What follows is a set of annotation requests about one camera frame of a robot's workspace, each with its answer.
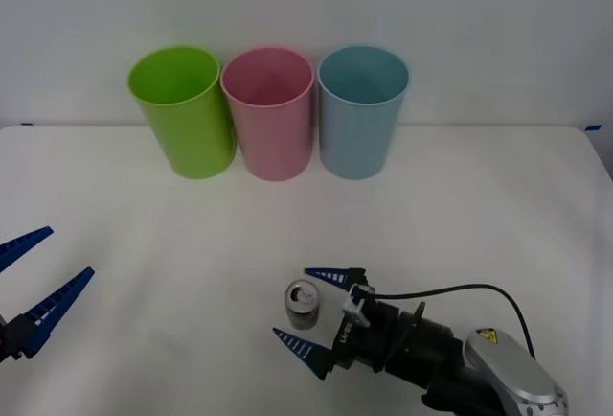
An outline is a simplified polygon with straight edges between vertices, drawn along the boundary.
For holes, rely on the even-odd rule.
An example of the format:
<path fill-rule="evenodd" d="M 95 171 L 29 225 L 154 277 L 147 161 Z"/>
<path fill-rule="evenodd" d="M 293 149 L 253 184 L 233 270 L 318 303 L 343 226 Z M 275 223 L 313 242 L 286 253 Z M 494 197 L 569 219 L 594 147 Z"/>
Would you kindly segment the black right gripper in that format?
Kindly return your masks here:
<path fill-rule="evenodd" d="M 308 267 L 304 273 L 348 292 L 343 319 L 332 350 L 278 328 L 275 336 L 319 380 L 324 380 L 336 365 L 349 369 L 359 361 L 381 372 L 385 365 L 397 326 L 398 308 L 372 298 L 363 268 Z"/>

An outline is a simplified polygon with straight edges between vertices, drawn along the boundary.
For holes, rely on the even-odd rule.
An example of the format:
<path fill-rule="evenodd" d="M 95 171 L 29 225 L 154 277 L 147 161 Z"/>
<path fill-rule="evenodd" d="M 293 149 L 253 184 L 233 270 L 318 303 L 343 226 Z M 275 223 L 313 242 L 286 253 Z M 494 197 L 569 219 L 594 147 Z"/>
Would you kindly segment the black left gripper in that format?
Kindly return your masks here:
<path fill-rule="evenodd" d="M 0 244 L 0 272 L 3 272 L 24 254 L 54 233 L 50 226 L 39 228 L 18 238 Z M 61 318 L 94 276 L 87 267 L 58 290 L 47 296 L 25 313 L 11 321 L 1 317 L 1 358 L 18 360 L 35 356 L 51 336 Z"/>

